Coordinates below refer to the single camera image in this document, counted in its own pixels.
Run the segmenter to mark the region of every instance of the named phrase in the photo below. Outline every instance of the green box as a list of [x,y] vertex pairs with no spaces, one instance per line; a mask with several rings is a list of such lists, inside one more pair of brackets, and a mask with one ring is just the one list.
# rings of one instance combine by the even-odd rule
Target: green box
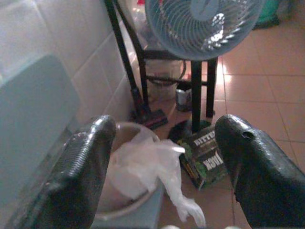
[[224,160],[215,140],[214,125],[202,129],[191,137],[178,141],[185,148],[180,156],[182,167],[199,190],[227,175]]

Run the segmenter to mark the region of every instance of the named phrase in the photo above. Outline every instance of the green bucket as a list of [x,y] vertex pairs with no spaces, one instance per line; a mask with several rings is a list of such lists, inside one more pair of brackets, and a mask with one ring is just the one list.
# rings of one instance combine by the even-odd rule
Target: green bucket
[[256,27],[268,27],[279,24],[279,19],[276,14],[279,4],[279,0],[265,1],[265,5],[256,23]]

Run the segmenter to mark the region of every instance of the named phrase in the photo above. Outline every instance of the wall tile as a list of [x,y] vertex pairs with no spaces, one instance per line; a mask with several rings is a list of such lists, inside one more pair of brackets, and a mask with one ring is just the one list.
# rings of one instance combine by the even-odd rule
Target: wall tile
[[93,53],[95,47],[85,18],[82,1],[36,0],[51,34],[60,48],[70,75]]
[[268,76],[276,101],[284,103],[305,103],[305,77]]
[[88,108],[84,116],[101,115],[110,101],[112,93],[96,53],[75,74],[73,81]]
[[103,115],[110,115],[116,122],[122,121],[120,118],[120,110],[118,108],[118,104],[114,98],[111,98],[110,102],[108,103]]
[[33,1],[0,5],[0,71],[2,81],[43,53],[57,53]]
[[110,88],[114,92],[126,74],[114,34],[110,35],[99,47],[98,55]]
[[305,142],[304,104],[278,104],[290,141]]
[[119,121],[129,121],[131,111],[134,110],[130,85],[125,75],[121,80],[117,90],[114,93],[114,98],[118,106]]
[[283,22],[281,26],[251,32],[261,62],[259,67],[268,75],[303,75],[305,65],[304,55],[300,51],[302,45],[295,48],[295,37],[300,33],[288,31],[284,29],[285,26],[289,25]]
[[93,43],[95,47],[98,47],[112,32],[105,4],[100,0],[83,0],[82,12]]
[[275,103],[233,101],[226,103],[228,114],[246,119],[251,125],[266,131],[274,140],[288,140],[281,114]]
[[252,35],[223,55],[223,69],[224,74],[264,74]]
[[79,123],[79,125],[81,126],[81,125],[85,124],[88,120],[90,120],[91,114],[90,114],[90,112],[88,112],[89,109],[87,107],[86,102],[84,101],[84,96],[81,95],[81,92],[77,86],[75,77],[72,78],[71,81],[77,91],[78,97],[80,98],[80,105],[79,105],[79,109],[76,114],[76,119],[77,119],[77,122]]
[[228,101],[275,101],[268,78],[263,75],[225,75],[224,85]]

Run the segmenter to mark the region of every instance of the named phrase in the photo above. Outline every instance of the vacuum cleaner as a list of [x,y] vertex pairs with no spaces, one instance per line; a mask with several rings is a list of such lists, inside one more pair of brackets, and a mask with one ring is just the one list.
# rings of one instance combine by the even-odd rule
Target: vacuum cleaner
[[136,81],[134,79],[134,74],[132,71],[132,67],[128,58],[128,54],[126,51],[126,47],[124,44],[124,40],[122,37],[122,33],[120,30],[119,22],[116,17],[114,5],[112,1],[105,1],[105,5],[107,8],[107,12],[110,18],[110,22],[112,24],[112,28],[114,31],[114,35],[119,46],[120,54],[123,60],[124,67],[126,69],[126,73],[128,76],[128,80],[131,87],[132,98],[134,102],[134,121],[146,126],[149,129],[156,129],[159,126],[168,123],[167,117],[165,113],[159,109],[157,111],[151,111],[148,104],[143,102],[143,99],[140,94],[140,90],[137,87]]

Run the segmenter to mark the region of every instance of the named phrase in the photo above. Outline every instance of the grout line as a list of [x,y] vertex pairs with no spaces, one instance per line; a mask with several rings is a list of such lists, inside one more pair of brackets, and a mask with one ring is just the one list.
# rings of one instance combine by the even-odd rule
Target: grout line
[[299,76],[299,77],[305,77],[305,75],[292,75],[292,74],[267,74],[267,73],[264,73],[264,74],[242,74],[242,73],[231,73],[231,74],[228,74],[228,73],[225,73],[225,75],[231,75],[231,76],[287,76],[287,77],[294,77],[294,76]]
[[297,156],[296,156],[296,154],[295,154],[295,150],[294,150],[294,148],[292,147],[291,142],[289,142],[289,145],[290,145],[290,147],[291,147],[292,153],[294,154],[295,161],[296,161],[296,165],[299,167],[300,164],[299,164],[299,161],[298,161]]
[[278,139],[273,139],[273,140],[278,142],[290,142],[290,140],[278,140]]
[[227,105],[227,93],[225,89],[225,80],[224,80],[224,74],[223,74],[223,81],[224,81],[224,105],[225,105],[225,113],[228,113],[228,105]]
[[97,48],[94,49],[94,51],[93,51],[92,53],[90,53],[90,55],[87,57],[87,59],[84,61],[84,63],[82,63],[82,64],[75,70],[75,73],[77,73],[77,72],[78,72],[78,71],[88,62],[88,60],[89,60],[94,54],[96,54],[97,57],[98,57],[98,59],[100,60],[99,54],[98,54],[99,49],[108,41],[108,39],[111,37],[112,34],[113,34],[113,32],[111,32],[111,33],[106,37],[106,39],[103,40],[103,42],[102,42],[100,45],[98,45]]
[[232,203],[232,213],[233,213],[233,225],[236,225],[235,210],[234,210],[234,190],[231,190],[231,203]]
[[305,144],[305,141],[304,142],[301,142],[301,141],[290,141],[291,143],[304,143]]
[[117,110],[118,106],[116,105],[116,99],[115,99],[114,95],[112,94],[112,96],[110,97],[109,102],[108,102],[107,106],[104,108],[102,114],[105,114],[105,112],[107,111],[109,106],[113,105],[113,103],[112,103],[113,101],[112,100],[114,100],[114,102],[115,102],[114,105],[116,106],[116,110]]
[[66,71],[66,73],[68,74],[69,78],[72,79],[75,74],[76,74],[76,71],[74,71],[73,69],[71,69],[71,67],[68,65],[67,61],[66,61],[66,58],[64,58],[64,55],[61,51],[61,48],[59,46],[59,44],[57,43],[56,39],[55,39],[55,36],[53,35],[53,32],[51,30],[51,26],[49,24],[49,22],[47,21],[47,18],[40,6],[39,3],[37,3],[36,1],[33,1],[34,5],[35,5],[35,8],[38,12],[38,16],[41,17],[46,29],[47,29],[47,32],[48,34],[46,34],[46,36],[49,36],[50,39],[51,39],[51,42],[55,45],[55,51],[58,52],[58,55],[59,55],[59,58],[60,58],[60,61],[63,62],[63,65],[64,65],[64,69]]
[[305,102],[280,102],[280,101],[259,101],[259,100],[231,100],[226,99],[228,102],[237,102],[237,103],[262,103],[262,104],[305,104]]
[[97,47],[97,49],[100,49],[109,39],[110,37],[114,35],[113,30],[107,35],[107,37],[105,38],[105,40],[103,40]]
[[224,59],[223,59],[223,55],[220,56],[221,58],[221,73],[222,75],[224,75]]
[[[46,18],[46,16],[45,16],[45,14],[44,14],[42,8],[41,8],[41,6],[40,6],[38,3],[36,3],[36,2],[35,2],[35,5],[36,5],[36,7],[37,7],[37,9],[38,9],[38,12],[39,12],[41,18],[43,19],[43,21],[44,21],[44,23],[45,23],[45,25],[46,25],[46,27],[47,27],[47,30],[48,30],[48,32],[49,32],[49,34],[50,34],[50,36],[51,36],[51,38],[52,38],[52,40],[53,40],[53,42],[54,42],[56,48],[58,49],[59,54],[60,54],[61,57],[62,57],[62,60],[61,60],[61,61],[63,61],[63,63],[67,66],[66,68],[69,68],[69,72],[73,72],[73,75],[71,76],[71,78],[74,78],[75,74],[76,74],[76,73],[77,73],[77,72],[87,63],[87,61],[94,55],[94,53],[99,49],[100,45],[98,45],[97,48],[95,48],[95,49],[86,57],[85,61],[84,61],[82,64],[80,64],[80,66],[78,66],[77,69],[75,69],[75,70],[71,69],[71,67],[70,67],[68,64],[66,64],[66,60],[65,60],[65,58],[64,58],[64,55],[63,55],[62,52],[61,52],[60,45],[57,43],[57,39],[55,39],[55,36],[54,36],[54,34],[53,34],[53,31],[51,30],[51,26],[50,26],[50,24],[49,24],[49,22],[48,22],[48,20],[47,20],[47,18]],[[84,18],[84,21],[85,21],[85,25],[88,27],[88,24],[87,24],[87,21],[86,21],[85,18]],[[101,45],[104,44],[104,43],[106,42],[106,40],[108,39],[108,37],[111,36],[112,33],[113,33],[113,31],[110,32],[110,33],[108,34],[108,36],[106,37],[105,40],[103,40],[103,42],[101,43]]]
[[[267,81],[268,81],[269,87],[270,87],[270,89],[271,89],[271,93],[272,93],[274,99],[276,99],[276,98],[275,98],[275,93],[274,93],[274,91],[273,91],[273,89],[272,89],[272,86],[271,86],[269,77],[267,77]],[[276,103],[276,108],[277,108],[277,110],[278,110],[278,112],[279,112],[279,114],[280,114],[280,117],[281,117],[281,119],[282,119],[282,123],[283,123],[284,129],[285,129],[285,131],[286,131],[288,140],[290,140],[290,137],[289,137],[289,134],[288,134],[288,130],[287,130],[286,124],[285,124],[285,122],[284,122],[284,118],[283,118],[283,116],[282,116],[282,113],[281,113],[281,110],[280,110],[280,107],[279,107],[278,104],[279,104],[279,103],[277,102],[277,103]]]
[[[206,98],[201,100],[201,103],[204,102],[206,103]],[[214,102],[225,102],[224,99],[214,99]]]

